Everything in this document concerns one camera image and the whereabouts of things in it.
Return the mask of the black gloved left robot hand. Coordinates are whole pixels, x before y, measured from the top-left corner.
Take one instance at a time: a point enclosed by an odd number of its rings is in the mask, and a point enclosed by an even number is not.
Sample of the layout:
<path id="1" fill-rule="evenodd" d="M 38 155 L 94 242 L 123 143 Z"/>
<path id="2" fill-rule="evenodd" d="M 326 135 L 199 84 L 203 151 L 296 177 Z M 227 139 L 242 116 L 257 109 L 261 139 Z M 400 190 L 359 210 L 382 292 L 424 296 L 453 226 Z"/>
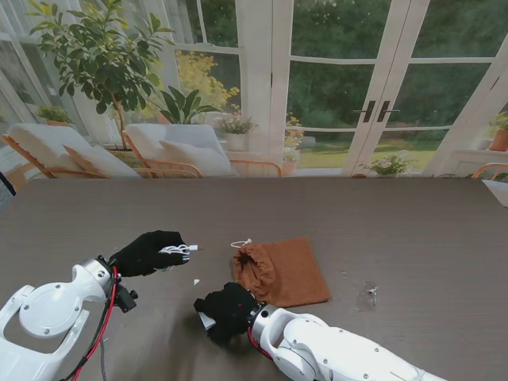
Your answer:
<path id="1" fill-rule="evenodd" d="M 113 254 L 108 264 L 123 277 L 146 276 L 173 266 L 186 264 L 188 252 L 178 232 L 156 230 L 141 234 L 136 240 Z"/>

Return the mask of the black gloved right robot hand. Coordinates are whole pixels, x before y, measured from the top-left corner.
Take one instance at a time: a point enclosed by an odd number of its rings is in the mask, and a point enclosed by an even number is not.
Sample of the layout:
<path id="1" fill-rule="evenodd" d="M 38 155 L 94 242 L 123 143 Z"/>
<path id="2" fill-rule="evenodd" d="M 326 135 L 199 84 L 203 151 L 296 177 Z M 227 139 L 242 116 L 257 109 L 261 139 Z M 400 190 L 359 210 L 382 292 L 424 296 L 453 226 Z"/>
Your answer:
<path id="1" fill-rule="evenodd" d="M 248 328 L 263 304 L 239 283 L 226 283 L 219 291 L 209 293 L 194 302 L 194 309 L 213 323 L 204 322 L 208 338 L 215 344 L 227 345 Z"/>

